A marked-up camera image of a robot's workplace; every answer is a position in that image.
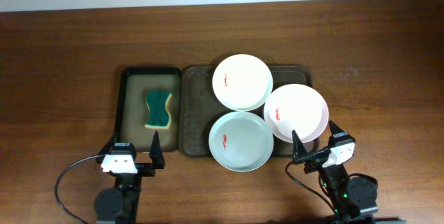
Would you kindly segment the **pinkish white plate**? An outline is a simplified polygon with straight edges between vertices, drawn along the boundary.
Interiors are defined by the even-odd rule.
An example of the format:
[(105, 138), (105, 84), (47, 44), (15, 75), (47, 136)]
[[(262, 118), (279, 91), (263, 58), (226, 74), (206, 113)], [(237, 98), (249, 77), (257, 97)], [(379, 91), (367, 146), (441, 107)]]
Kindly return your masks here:
[(280, 140), (291, 143), (295, 131), (302, 143), (318, 138), (329, 121), (325, 99), (313, 88), (288, 84), (274, 90), (263, 109), (265, 122)]

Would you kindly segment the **green yellow sponge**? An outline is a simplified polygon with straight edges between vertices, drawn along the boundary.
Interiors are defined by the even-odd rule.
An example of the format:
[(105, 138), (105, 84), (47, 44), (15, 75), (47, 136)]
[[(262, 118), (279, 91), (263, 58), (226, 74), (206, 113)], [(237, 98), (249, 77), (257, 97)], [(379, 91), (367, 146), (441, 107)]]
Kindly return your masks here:
[(172, 93), (164, 90), (150, 90), (146, 95), (148, 119), (144, 124), (147, 129), (169, 129), (172, 117), (169, 111), (169, 102)]

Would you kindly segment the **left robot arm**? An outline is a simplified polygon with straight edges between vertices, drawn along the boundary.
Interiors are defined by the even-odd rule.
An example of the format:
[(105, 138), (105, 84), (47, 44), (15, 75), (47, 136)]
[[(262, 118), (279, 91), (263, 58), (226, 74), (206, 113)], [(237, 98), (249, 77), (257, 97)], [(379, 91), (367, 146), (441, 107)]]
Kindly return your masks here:
[(119, 143), (114, 133), (99, 151), (96, 162), (104, 173), (115, 178), (114, 186), (102, 190), (94, 200), (97, 223), (135, 223), (142, 179), (154, 177), (165, 167), (158, 132), (154, 132), (150, 163), (137, 163), (136, 149), (132, 143)]

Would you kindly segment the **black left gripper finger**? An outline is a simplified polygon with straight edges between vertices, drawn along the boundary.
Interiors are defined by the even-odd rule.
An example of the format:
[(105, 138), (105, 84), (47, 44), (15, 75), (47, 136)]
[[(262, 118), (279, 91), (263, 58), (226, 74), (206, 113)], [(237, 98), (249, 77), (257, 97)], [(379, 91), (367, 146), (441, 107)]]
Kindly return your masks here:
[(110, 150), (112, 149), (114, 143), (116, 141), (115, 136), (111, 136), (111, 138), (108, 140), (108, 142), (102, 147), (102, 149), (98, 152), (98, 157), (96, 158), (96, 163), (101, 164), (105, 155), (107, 155)]
[(164, 169), (165, 160), (160, 147), (160, 137), (158, 131), (155, 131), (153, 135), (149, 157), (152, 160), (152, 166), (154, 169)]

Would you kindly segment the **light grey plate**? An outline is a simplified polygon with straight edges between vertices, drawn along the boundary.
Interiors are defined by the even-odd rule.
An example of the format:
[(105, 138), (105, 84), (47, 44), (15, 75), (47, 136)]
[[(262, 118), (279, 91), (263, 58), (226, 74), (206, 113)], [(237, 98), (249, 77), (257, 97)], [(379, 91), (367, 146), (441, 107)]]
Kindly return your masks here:
[(274, 148), (270, 126), (250, 112), (230, 112), (216, 120), (208, 144), (212, 157), (236, 172), (258, 169), (269, 160)]

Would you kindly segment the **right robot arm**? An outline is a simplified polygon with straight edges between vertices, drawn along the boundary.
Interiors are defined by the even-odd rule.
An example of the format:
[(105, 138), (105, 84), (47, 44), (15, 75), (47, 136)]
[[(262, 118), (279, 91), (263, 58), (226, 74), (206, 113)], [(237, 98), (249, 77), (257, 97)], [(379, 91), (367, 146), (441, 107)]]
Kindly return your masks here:
[[(378, 182), (362, 173), (349, 174), (344, 164), (354, 155), (356, 139), (328, 122), (331, 136), (328, 145), (309, 153), (295, 130), (292, 131), (293, 157), (286, 165), (286, 174), (298, 185), (317, 195), (333, 211), (327, 223), (375, 223), (373, 214), (378, 211)], [(289, 172), (291, 165), (304, 165), (306, 174), (317, 172), (322, 193), (314, 191)]]

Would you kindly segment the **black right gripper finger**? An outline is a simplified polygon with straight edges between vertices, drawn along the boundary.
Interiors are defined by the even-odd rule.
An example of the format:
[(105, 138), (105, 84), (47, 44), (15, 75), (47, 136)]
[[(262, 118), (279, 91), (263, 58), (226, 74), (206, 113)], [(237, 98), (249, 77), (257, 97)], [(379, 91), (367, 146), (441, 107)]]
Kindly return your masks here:
[(328, 125), (333, 138), (339, 138), (347, 135), (347, 132), (338, 127), (333, 120), (329, 120)]
[(293, 159), (292, 164), (302, 164), (308, 160), (308, 153), (295, 130), (292, 130)]

